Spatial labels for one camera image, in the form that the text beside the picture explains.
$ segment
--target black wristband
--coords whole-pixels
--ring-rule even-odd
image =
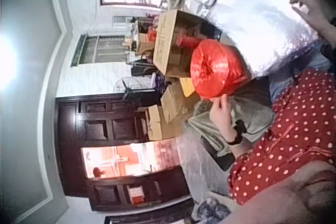
[[[235,140],[233,142],[227,142],[227,144],[230,146],[240,144],[243,141],[242,134],[247,132],[245,124],[242,120],[238,120],[236,122],[236,126],[234,126],[233,128],[236,130],[237,136],[235,137]]]
[[[233,145],[240,144],[242,141],[243,141],[243,136],[237,131],[237,136],[235,137],[235,140],[231,143],[227,142],[227,144],[230,146],[233,146]]]

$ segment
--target fan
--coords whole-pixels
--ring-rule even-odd
[[[128,95],[142,93],[143,91],[149,91],[153,89],[143,89],[139,80],[133,77],[124,77],[119,79],[114,85],[113,92],[114,93],[123,93],[122,97],[125,100]]]

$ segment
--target red polka dot shirt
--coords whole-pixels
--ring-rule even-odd
[[[296,76],[274,102],[269,130],[236,159],[228,178],[236,202],[243,205],[311,161],[335,165],[335,106],[333,75],[307,69]]]

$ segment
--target dark wooden door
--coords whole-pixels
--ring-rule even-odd
[[[149,207],[190,194],[180,166],[138,177],[88,179],[88,193],[93,211],[120,211]],[[141,188],[144,201],[131,202],[130,188]]]
[[[143,142],[140,120],[132,102],[81,102],[77,114],[78,141],[82,147]]]
[[[56,99],[55,150],[63,190],[67,196],[87,197],[82,147],[146,142],[136,109],[160,102],[156,92],[87,95]]]

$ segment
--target wall molding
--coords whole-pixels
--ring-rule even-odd
[[[51,71],[54,67],[54,63],[58,55],[59,48],[61,47],[62,42],[65,38],[65,35],[67,34],[67,27],[63,19],[63,14],[62,14],[62,10],[59,4],[59,0],[52,0],[52,5],[55,10],[57,22],[61,30],[61,35],[58,38],[57,43],[54,47],[54,50],[51,54],[50,61],[49,61],[49,64],[48,64],[48,67],[47,67],[47,70],[46,70],[46,73],[43,79],[43,84],[42,84],[42,89],[41,89],[41,94],[40,94],[40,99],[39,99],[39,104],[38,104],[38,112],[37,112],[37,136],[36,136],[38,161],[39,161],[39,166],[40,166],[44,188],[47,193],[47,198],[41,201],[40,203],[38,203],[37,205],[35,205],[33,208],[30,208],[29,210],[21,214],[19,217],[17,217],[14,223],[22,222],[28,216],[30,216],[31,214],[33,214],[34,212],[38,211],[40,208],[42,208],[43,206],[51,202],[54,198],[53,191],[51,189],[50,182],[48,179],[47,168],[46,168],[46,163],[45,163],[45,155],[44,155],[44,149],[43,149],[44,147],[44,143],[43,143],[43,119],[44,118],[43,117],[44,117],[44,105],[46,101],[46,94],[47,94]]]

